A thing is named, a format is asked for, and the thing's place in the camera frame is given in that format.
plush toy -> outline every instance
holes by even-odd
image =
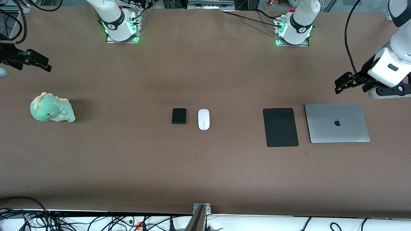
[[[46,92],[43,92],[31,102],[30,112],[36,120],[44,122],[49,120],[73,122],[76,119],[68,99],[59,98]]]

laptop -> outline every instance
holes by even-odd
[[[369,142],[361,104],[306,104],[311,143]]]

white robot link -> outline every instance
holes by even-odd
[[[285,25],[278,36],[289,44],[298,45],[309,37],[314,19],[321,10],[318,0],[300,0],[294,12],[285,14]]]
[[[90,3],[106,29],[106,33],[112,40],[121,42],[134,35],[136,30],[136,13],[117,5],[115,0],[86,0]]]
[[[389,0],[388,12],[399,29],[357,74],[347,72],[335,81],[335,93],[363,85],[372,99],[411,96],[411,0]]]

brown tabletop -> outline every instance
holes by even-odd
[[[297,48],[219,10],[155,9],[139,44],[106,44],[89,5],[32,9],[18,48],[53,68],[9,68],[0,80],[0,195],[49,209],[182,213],[210,203],[219,213],[411,217],[411,99],[334,93],[352,71],[346,17],[319,14],[310,47]],[[384,14],[351,23],[360,69],[397,29]],[[29,105],[41,92],[70,99],[77,120],[36,121]],[[303,105],[312,103],[362,104],[371,142],[311,144]],[[187,125],[171,124],[175,107],[187,108]],[[298,147],[266,146],[263,108],[277,107],[294,109]]]

computer mouse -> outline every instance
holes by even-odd
[[[210,128],[210,112],[207,109],[199,110],[199,129],[207,130]]]

